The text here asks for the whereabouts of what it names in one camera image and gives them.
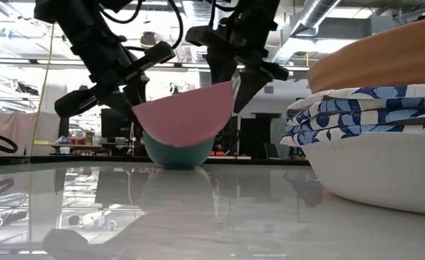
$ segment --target ceiling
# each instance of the ceiling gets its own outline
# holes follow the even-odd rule
[[[184,21],[185,31],[192,25],[198,24],[198,19],[187,15],[184,3],[191,0],[176,0],[177,6],[181,10],[181,16]],[[133,10],[137,1],[133,1],[124,10],[118,14],[109,12],[118,19],[127,19],[133,14]],[[274,56],[281,51],[284,44],[282,39],[281,28],[288,21],[288,17],[303,9],[304,0],[281,0],[280,7],[275,16],[275,22],[279,25],[278,30],[271,32],[267,39],[266,49],[270,52],[269,57]],[[342,0],[339,5],[328,15],[330,18],[343,18],[347,20],[366,20],[372,15],[372,12],[386,7],[382,15],[399,15],[412,12],[424,6],[424,0]],[[52,26],[33,18],[33,10],[35,7],[34,0],[1,0],[0,1],[0,58],[3,59],[48,59],[50,53],[50,39]],[[226,14],[218,12],[216,18],[224,17]],[[124,35],[128,41],[128,46],[140,46],[140,38],[143,32],[153,31],[160,39],[169,43],[173,43],[179,33],[179,24],[176,15],[171,11],[166,0],[147,0],[142,11],[135,21],[128,25],[120,25],[106,20],[110,28],[117,35]],[[59,26],[56,26],[53,32],[52,59],[75,60],[78,59],[69,50],[70,43],[63,38],[63,32]],[[302,52],[292,52],[287,64],[294,66],[311,66],[319,59],[327,55],[331,51],[352,42],[339,40],[338,45],[322,48],[321,43],[314,42],[310,44],[311,48]],[[171,62],[198,63],[192,55],[195,46],[183,42],[176,49],[176,58]],[[141,52],[134,52],[136,56],[143,56]],[[14,91],[15,85],[12,80],[17,80],[29,84],[32,87],[40,88],[43,82],[44,66],[23,67],[23,66],[6,66],[0,65],[0,95],[4,96],[4,92],[8,92],[9,96],[24,96],[27,94],[19,94]],[[76,85],[79,86],[83,82],[88,82],[87,75],[83,66],[73,68],[72,71],[65,74],[65,77],[76,79]]]

